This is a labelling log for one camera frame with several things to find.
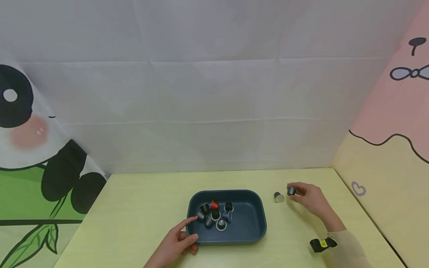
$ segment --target beige sleeve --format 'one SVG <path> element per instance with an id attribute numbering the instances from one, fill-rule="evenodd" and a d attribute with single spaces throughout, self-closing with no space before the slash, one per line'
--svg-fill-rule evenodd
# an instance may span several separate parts
<path id="1" fill-rule="evenodd" d="M 365 252 L 356 237 L 348 230 L 328 232 L 328 237 L 337 242 L 329 248 L 335 268 L 371 268 Z"/>

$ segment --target dark blue tray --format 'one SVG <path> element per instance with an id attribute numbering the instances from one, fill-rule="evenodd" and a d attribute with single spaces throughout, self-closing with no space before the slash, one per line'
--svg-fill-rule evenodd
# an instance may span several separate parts
<path id="1" fill-rule="evenodd" d="M 250 190 L 219 190 L 201 191 L 196 193 L 189 201 L 188 217 L 197 215 L 200 206 L 219 203 L 222 214 L 226 202 L 234 206 L 233 219 L 227 223 L 225 231 L 220 232 L 213 226 L 207 229 L 202 222 L 192 222 L 186 227 L 188 235 L 197 233 L 199 244 L 253 244 L 264 237 L 267 231 L 264 207 L 261 198 Z"/>

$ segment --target tabletop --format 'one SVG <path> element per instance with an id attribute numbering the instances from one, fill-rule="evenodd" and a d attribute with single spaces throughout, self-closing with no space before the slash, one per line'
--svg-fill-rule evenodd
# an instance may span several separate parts
<path id="1" fill-rule="evenodd" d="M 334 169 L 112 175 L 55 268 L 141 268 L 165 234 L 187 215 L 202 190 L 248 189 L 262 202 L 264 238 L 253 245 L 200 246 L 175 267 L 333 267 L 329 250 L 312 253 L 309 241 L 326 238 L 322 222 L 286 196 L 286 184 L 318 185 L 361 242 L 373 267 L 404 267 Z"/>

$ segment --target panda eye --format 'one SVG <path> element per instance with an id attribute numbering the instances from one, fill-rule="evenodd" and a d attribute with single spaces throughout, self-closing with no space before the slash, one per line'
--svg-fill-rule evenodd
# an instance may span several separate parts
<path id="1" fill-rule="evenodd" d="M 8 102 L 14 102 L 18 98 L 18 94 L 13 89 L 6 89 L 3 92 L 3 98 Z"/>

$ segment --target wrist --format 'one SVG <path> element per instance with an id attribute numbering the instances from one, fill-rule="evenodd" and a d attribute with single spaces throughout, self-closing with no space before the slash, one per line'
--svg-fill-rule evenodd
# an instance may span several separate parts
<path id="1" fill-rule="evenodd" d="M 346 230 L 344 223 L 334 210 L 324 214 L 320 219 L 328 232 L 340 232 Z"/>
<path id="2" fill-rule="evenodd" d="M 150 257 L 148 262 L 143 266 L 143 268 L 164 268 L 161 264 L 157 263 L 155 260 Z"/>

